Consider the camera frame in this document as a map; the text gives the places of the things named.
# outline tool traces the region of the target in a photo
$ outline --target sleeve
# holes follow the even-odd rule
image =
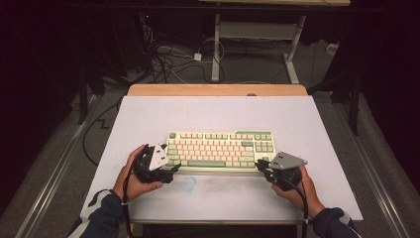
[[[97,192],[74,222],[67,237],[118,237],[124,220],[120,197],[113,190]]]
[[[325,208],[313,220],[314,232],[323,238],[358,238],[349,214],[340,208]]]

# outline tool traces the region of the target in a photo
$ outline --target gray carpet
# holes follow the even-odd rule
[[[318,45],[298,48],[293,63],[301,84],[306,88],[322,80],[331,62],[332,57],[324,52],[326,46],[325,43],[320,42]],[[244,81],[289,83],[280,57],[287,52],[287,47],[287,43],[281,43],[274,50],[258,50],[248,53],[240,59],[233,58],[243,56],[243,52],[240,52],[241,49],[234,52],[227,47],[225,59],[222,61],[222,67],[225,70],[224,83]],[[191,56],[193,54],[188,48],[182,46],[178,48]],[[187,59],[180,58],[173,58],[172,60],[177,64],[187,61]],[[202,63],[200,65],[204,67],[206,78],[209,79],[210,64]],[[131,77],[136,75],[132,70]],[[197,66],[182,70],[177,73],[177,76],[169,76],[167,82],[182,83],[180,78],[189,83],[205,83],[202,69]],[[104,81],[107,92],[103,96],[96,97],[94,103],[91,103],[90,120],[84,125],[82,132],[85,132],[87,125],[94,118],[117,103],[120,97],[126,93],[125,88],[120,87],[112,80],[105,78]],[[153,79],[149,77],[142,83],[151,81]],[[418,193],[386,145],[380,130],[374,123],[374,119],[370,116],[363,97],[361,97],[358,121],[360,135],[357,138],[349,132],[346,121],[343,120],[346,116],[343,114],[348,111],[347,104],[333,104],[328,92],[316,93],[314,99],[365,218],[364,221],[357,223],[361,235],[363,237],[387,238],[415,237],[419,234],[418,224],[420,224],[420,220],[417,214],[420,212],[420,199]],[[73,108],[74,111],[51,136],[16,193],[15,198],[3,213],[0,219],[0,237],[16,236],[37,196],[45,183],[48,182],[55,166],[59,163],[66,146],[72,141],[75,131],[82,128],[82,126],[76,125],[78,120],[78,104],[76,101]],[[117,108],[114,107],[100,117],[104,120],[94,122],[94,125],[86,134],[85,146],[87,152],[96,163],[100,162],[116,115]],[[42,219],[35,229],[34,237],[65,237],[72,222],[80,213],[96,167],[89,162],[83,152],[81,139],[76,139],[76,142],[69,157],[68,167],[66,167],[59,186],[54,192],[48,209],[45,214],[41,214]],[[358,147],[358,143],[363,145],[362,150]],[[378,194],[374,191],[375,184],[371,183],[369,173],[364,168],[364,159],[368,159],[374,164],[377,176],[383,184],[383,188],[389,194],[389,198],[392,200],[392,204],[408,235],[396,235],[392,225],[389,225],[392,222],[382,211],[383,207],[379,202]],[[121,228],[120,237],[126,237],[124,226],[121,226]],[[316,237],[311,227],[308,237]]]

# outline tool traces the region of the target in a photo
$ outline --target white table surface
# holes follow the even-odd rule
[[[321,201],[363,220],[311,96],[126,96],[83,209],[112,188],[128,155],[142,144],[164,144],[170,131],[269,130],[278,151],[308,161]],[[299,224],[302,213],[253,177],[175,174],[170,184],[129,205],[143,223]]]

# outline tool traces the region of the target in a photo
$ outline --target keyboard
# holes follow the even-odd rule
[[[181,172],[257,173],[257,160],[276,155],[269,131],[170,132],[166,144],[169,163],[164,167],[181,164]]]

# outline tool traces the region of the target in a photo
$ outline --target hand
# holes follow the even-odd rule
[[[120,171],[120,174],[117,177],[117,181],[115,182],[113,190],[117,195],[123,200],[123,184],[124,179],[126,179],[126,176],[129,172],[130,166],[134,160],[134,158],[140,153],[140,151],[143,150],[145,145],[142,145],[141,147],[137,148],[134,152],[130,154],[129,159],[127,160],[127,163]],[[128,201],[131,201],[138,196],[140,196],[143,193],[153,191],[155,189],[158,189],[162,187],[161,181],[154,181],[151,183],[142,183],[139,181],[139,179],[136,177],[136,175],[130,176],[129,185],[127,187],[127,195],[128,195]]]
[[[318,195],[316,194],[314,182],[308,175],[306,168],[304,166],[299,168],[302,173],[302,182],[297,186],[297,188],[299,188],[302,193],[304,193],[302,184],[305,186],[309,217],[314,218],[321,210],[325,208],[325,206],[319,200]],[[277,193],[278,196],[288,199],[296,208],[303,211],[303,201],[296,190],[292,189],[289,191],[283,191],[274,183],[271,185],[271,188],[275,191],[275,193]]]

